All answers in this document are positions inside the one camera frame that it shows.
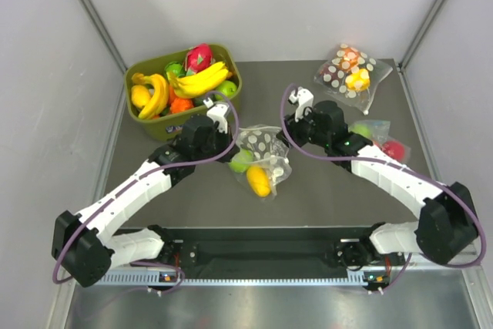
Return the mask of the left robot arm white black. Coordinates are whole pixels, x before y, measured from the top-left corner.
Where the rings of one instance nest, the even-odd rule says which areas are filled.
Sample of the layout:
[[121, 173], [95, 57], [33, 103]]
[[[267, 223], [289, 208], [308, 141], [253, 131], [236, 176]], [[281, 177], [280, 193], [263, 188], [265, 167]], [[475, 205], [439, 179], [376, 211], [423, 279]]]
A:
[[78, 213], [55, 219], [52, 256], [82, 287], [91, 287], [116, 267], [140, 260], [167, 264], [175, 247], [158, 226], [118, 234], [137, 211], [192, 175], [197, 166], [233, 158], [238, 149], [227, 114], [216, 107], [188, 119], [182, 132], [156, 149], [127, 180]]

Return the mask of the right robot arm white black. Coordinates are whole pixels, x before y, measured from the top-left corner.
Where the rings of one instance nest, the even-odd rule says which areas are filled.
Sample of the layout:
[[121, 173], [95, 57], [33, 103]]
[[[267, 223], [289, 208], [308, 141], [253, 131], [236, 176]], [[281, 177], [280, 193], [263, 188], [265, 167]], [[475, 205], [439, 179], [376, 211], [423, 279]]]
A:
[[419, 253], [434, 264], [452, 267], [452, 260], [475, 241], [481, 247], [469, 265], [482, 261], [486, 252], [485, 232], [466, 186], [448, 186], [416, 173], [369, 139], [350, 132], [335, 102], [313, 100], [306, 89], [283, 99], [284, 104], [295, 107], [290, 115], [281, 116], [283, 139], [298, 151], [305, 144], [319, 146], [325, 152], [323, 161], [374, 184], [415, 217], [413, 222], [380, 222], [368, 229], [359, 246], [365, 262], [377, 264], [390, 253]]

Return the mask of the zip bag with bananas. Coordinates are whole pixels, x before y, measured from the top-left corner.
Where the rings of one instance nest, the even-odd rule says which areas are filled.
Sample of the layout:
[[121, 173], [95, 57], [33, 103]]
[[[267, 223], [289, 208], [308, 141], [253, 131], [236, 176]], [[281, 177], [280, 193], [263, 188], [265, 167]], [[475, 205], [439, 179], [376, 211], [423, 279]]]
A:
[[266, 197], [257, 196], [247, 182], [247, 172], [235, 173], [231, 171], [240, 183], [260, 199], [274, 198], [277, 195], [277, 186], [292, 173], [288, 159], [290, 149], [277, 137], [281, 133], [282, 129], [279, 126], [255, 125], [239, 129], [236, 144], [240, 150], [247, 149], [253, 153], [254, 160], [250, 167], [260, 166], [267, 172], [271, 189], [270, 195]]

